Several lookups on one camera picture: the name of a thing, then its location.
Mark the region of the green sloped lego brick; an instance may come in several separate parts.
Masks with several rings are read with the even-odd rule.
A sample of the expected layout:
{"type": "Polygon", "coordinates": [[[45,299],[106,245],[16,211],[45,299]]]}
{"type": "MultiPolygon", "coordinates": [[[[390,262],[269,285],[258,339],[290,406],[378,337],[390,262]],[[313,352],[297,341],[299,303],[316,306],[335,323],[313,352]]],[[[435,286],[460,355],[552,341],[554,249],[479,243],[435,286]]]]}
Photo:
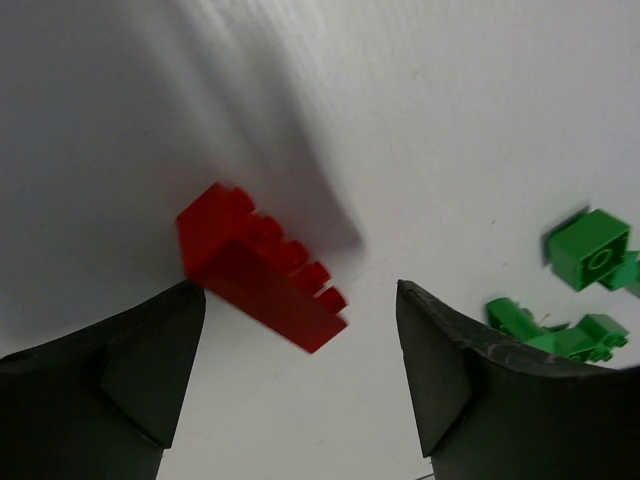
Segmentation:
{"type": "Polygon", "coordinates": [[[605,314],[585,315],[571,326],[548,327],[557,355],[580,362],[608,362],[613,351],[628,343],[629,331],[605,314]]]}

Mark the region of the red long lego brick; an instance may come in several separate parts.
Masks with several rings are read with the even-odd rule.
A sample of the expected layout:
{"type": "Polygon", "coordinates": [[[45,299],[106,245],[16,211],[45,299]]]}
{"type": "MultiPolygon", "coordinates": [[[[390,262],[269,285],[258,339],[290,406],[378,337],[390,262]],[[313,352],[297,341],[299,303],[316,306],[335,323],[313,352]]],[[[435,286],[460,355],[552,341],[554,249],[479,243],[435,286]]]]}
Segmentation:
{"type": "Polygon", "coordinates": [[[185,276],[308,353],[343,331],[325,265],[241,188],[215,183],[176,219],[185,276]]]}

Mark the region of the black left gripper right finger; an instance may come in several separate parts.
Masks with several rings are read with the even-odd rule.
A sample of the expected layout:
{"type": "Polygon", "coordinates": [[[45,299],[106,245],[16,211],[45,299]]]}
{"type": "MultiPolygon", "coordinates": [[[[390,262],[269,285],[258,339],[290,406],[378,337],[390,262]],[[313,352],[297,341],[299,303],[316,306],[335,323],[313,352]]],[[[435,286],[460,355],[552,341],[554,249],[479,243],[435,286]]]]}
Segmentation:
{"type": "Polygon", "coordinates": [[[402,280],[396,321],[422,454],[439,479],[635,479],[639,371],[522,344],[402,280]]]}

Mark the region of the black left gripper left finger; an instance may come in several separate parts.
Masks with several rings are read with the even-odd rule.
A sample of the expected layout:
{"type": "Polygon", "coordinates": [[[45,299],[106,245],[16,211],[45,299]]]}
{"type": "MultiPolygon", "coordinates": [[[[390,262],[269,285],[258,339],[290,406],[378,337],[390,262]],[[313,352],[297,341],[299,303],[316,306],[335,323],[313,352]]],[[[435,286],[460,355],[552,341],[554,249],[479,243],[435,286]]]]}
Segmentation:
{"type": "Polygon", "coordinates": [[[4,479],[154,479],[170,449],[205,316],[183,281],[1,360],[4,479]]]}

